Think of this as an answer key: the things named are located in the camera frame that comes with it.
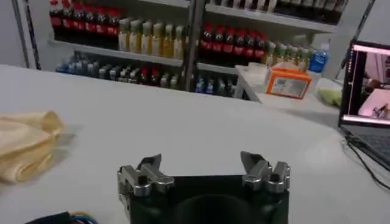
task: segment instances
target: laptop screen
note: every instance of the laptop screen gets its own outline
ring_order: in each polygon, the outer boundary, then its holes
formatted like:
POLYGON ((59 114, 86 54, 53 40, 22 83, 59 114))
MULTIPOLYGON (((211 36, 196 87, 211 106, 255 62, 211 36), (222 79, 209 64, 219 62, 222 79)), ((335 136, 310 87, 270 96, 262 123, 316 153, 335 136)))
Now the laptop screen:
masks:
POLYGON ((341 122, 390 125, 390 49, 352 45, 346 66, 341 122))

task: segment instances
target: white wall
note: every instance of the white wall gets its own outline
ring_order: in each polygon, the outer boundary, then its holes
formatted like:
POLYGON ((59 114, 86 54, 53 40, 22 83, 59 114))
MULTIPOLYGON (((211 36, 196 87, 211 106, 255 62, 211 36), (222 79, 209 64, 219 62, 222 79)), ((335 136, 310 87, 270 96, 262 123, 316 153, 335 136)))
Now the white wall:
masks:
POLYGON ((0 1, 0 64, 26 67, 11 0, 0 1))

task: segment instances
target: juice bottle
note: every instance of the juice bottle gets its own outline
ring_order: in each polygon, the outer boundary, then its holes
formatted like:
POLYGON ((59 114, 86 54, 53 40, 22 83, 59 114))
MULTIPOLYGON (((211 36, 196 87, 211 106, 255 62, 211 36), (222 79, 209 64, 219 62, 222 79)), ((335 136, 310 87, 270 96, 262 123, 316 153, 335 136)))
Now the juice bottle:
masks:
POLYGON ((162 56, 162 30, 163 24, 156 23, 153 25, 153 37, 152 37, 152 55, 154 56, 162 56))
POLYGON ((269 41, 267 46, 267 54, 265 56, 264 64, 268 67, 274 65, 274 52, 275 52, 276 44, 269 41))
POLYGON ((183 26, 177 26, 176 32, 175 32, 175 43, 174 43, 174 55, 173 57, 175 59, 181 59, 184 58, 184 36, 183 36, 183 26))
POLYGON ((163 42, 163 56, 166 58, 173 57, 173 25, 165 26, 165 37, 163 42))
POLYGON ((297 47, 291 47, 290 48, 290 54, 287 59, 287 62, 290 62, 293 65, 297 65, 297 55, 298 55, 298 48, 297 47))
POLYGON ((275 64, 279 64, 281 62, 286 61, 286 50, 287 47, 284 44, 279 44, 278 49, 277 49, 277 55, 276 55, 276 61, 274 62, 275 64))
POLYGON ((120 51, 129 51, 129 19, 119 20, 119 50, 120 51))
POLYGON ((141 53, 150 55, 152 54, 152 23, 146 21, 142 27, 141 53))
POLYGON ((129 37, 130 52, 141 53, 141 33, 140 33, 140 20, 134 20, 131 22, 131 32, 129 37))
POLYGON ((298 70, 305 72, 309 64, 309 50, 302 49, 298 60, 298 70))

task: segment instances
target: orange box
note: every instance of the orange box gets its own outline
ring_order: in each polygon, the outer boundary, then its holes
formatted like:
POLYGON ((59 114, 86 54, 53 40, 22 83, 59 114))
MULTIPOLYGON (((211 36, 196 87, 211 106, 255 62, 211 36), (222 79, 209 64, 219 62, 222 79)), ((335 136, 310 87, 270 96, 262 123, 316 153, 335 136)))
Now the orange box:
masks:
POLYGON ((311 83, 305 72, 281 68, 271 69, 267 80, 266 93, 295 99, 303 99, 311 83))

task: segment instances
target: colored wire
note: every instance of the colored wire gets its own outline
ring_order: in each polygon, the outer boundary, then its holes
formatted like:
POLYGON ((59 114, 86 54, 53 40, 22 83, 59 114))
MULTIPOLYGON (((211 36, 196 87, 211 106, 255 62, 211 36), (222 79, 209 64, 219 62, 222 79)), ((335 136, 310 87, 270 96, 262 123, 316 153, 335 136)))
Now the colored wire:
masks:
POLYGON ((375 183, 379 184, 380 186, 384 187, 385 189, 389 190, 390 191, 390 186, 388 186, 387 184, 385 184, 384 182, 380 181, 377 176, 375 176, 375 174, 373 173, 373 171, 368 167, 368 165, 366 164, 366 162, 364 161, 364 159, 362 159, 362 157, 359 155, 359 153, 356 151, 356 148, 358 148, 354 141, 351 139, 351 137, 347 136, 346 137, 346 140, 347 140, 347 145, 349 146, 349 148, 356 154, 356 156, 359 158, 359 160, 361 161, 361 163, 363 164, 364 168, 366 168, 366 170, 369 172, 371 178, 375 181, 375 183))

